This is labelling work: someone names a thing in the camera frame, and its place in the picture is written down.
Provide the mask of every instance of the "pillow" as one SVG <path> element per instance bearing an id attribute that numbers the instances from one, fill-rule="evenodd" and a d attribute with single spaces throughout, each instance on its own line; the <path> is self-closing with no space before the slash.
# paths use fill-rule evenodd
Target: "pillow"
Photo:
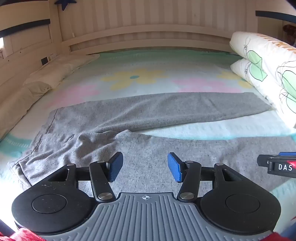
<path id="1" fill-rule="evenodd" d="M 252 84 L 276 108 L 280 118 L 291 128 L 296 127 L 296 93 L 292 86 L 279 85 L 272 75 L 261 81 L 250 71 L 252 63 L 241 59 L 231 65 L 231 69 L 241 78 Z"/>
<path id="2" fill-rule="evenodd" d="M 278 85 L 282 85 L 285 70 L 289 69 L 293 72 L 293 68 L 296 69 L 296 48 L 267 35 L 235 32 L 230 46 L 236 53 L 251 62 L 250 72 L 260 81 L 272 75 Z"/>
<path id="3" fill-rule="evenodd" d="M 0 105 L 0 140 L 20 121 L 27 110 L 51 87 L 43 82 L 25 84 Z"/>
<path id="4" fill-rule="evenodd" d="M 30 74 L 24 84 L 41 81 L 56 88 L 61 81 L 76 69 L 96 60 L 100 55 L 59 55 L 51 62 L 42 66 L 39 70 Z"/>

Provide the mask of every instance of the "red strap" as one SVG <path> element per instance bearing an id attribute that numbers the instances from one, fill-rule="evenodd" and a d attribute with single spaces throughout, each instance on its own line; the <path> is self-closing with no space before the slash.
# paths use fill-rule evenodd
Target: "red strap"
<path id="1" fill-rule="evenodd" d="M 10 237 L 4 237 L 0 233 L 0 241 L 45 241 L 28 229 L 20 229 Z"/>
<path id="2" fill-rule="evenodd" d="M 262 241 L 291 241 L 288 238 L 280 236 L 278 233 L 272 233 Z"/>

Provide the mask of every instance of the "blue grip pad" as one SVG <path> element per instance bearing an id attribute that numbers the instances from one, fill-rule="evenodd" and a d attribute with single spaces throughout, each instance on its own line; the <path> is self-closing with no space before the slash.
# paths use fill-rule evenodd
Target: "blue grip pad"
<path id="1" fill-rule="evenodd" d="M 168 154 L 168 167 L 176 182 L 182 182 L 181 165 L 176 161 L 172 154 Z"/>
<path id="2" fill-rule="evenodd" d="M 279 156 L 296 156 L 296 152 L 280 152 Z"/>
<path id="3" fill-rule="evenodd" d="M 123 165 L 123 154 L 116 153 L 110 160 L 108 182 L 114 182 Z"/>

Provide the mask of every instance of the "white wooden wall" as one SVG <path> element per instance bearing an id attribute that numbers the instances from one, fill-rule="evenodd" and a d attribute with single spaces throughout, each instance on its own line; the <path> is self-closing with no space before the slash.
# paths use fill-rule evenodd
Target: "white wooden wall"
<path id="1" fill-rule="evenodd" d="M 4 37 L 6 58 L 0 60 L 0 103 L 19 88 L 41 59 L 55 53 L 49 26 L 30 28 Z"/>
<path id="2" fill-rule="evenodd" d="M 283 20 L 274 19 L 274 18 L 258 17 L 258 31 L 257 32 L 282 41 L 282 40 L 284 40 L 284 31 L 283 31 L 284 25 L 285 25 L 285 23 Z"/>
<path id="3" fill-rule="evenodd" d="M 257 0 L 256 10 L 296 15 L 296 10 L 286 0 Z"/>
<path id="4" fill-rule="evenodd" d="M 79 0 L 65 11 L 59 6 L 62 40 L 125 26 L 188 25 L 209 30 L 257 30 L 256 0 Z M 191 39 L 228 44 L 229 38 L 192 32 L 141 32 L 92 39 L 71 46 L 71 51 L 139 39 Z"/>

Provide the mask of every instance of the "yellow flower pattern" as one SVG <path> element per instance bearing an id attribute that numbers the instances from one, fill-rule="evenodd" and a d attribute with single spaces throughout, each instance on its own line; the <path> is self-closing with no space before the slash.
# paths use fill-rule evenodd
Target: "yellow flower pattern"
<path id="1" fill-rule="evenodd" d="M 156 79 L 165 78 L 162 70 L 135 69 L 132 71 L 121 71 L 114 73 L 111 76 L 101 78 L 102 81 L 115 81 L 110 87 L 111 90 L 120 90 L 129 87 L 133 82 L 147 85 L 156 83 Z"/>
<path id="2" fill-rule="evenodd" d="M 217 78 L 228 79 L 228 80 L 240 80 L 241 79 L 241 77 L 239 77 L 235 73 L 233 73 L 231 71 L 225 71 L 225 70 L 223 70 L 219 75 L 217 75 Z"/>
<path id="3" fill-rule="evenodd" d="M 252 89 L 253 88 L 253 86 L 245 80 L 240 80 L 238 83 L 241 87 L 243 87 L 245 89 Z"/>

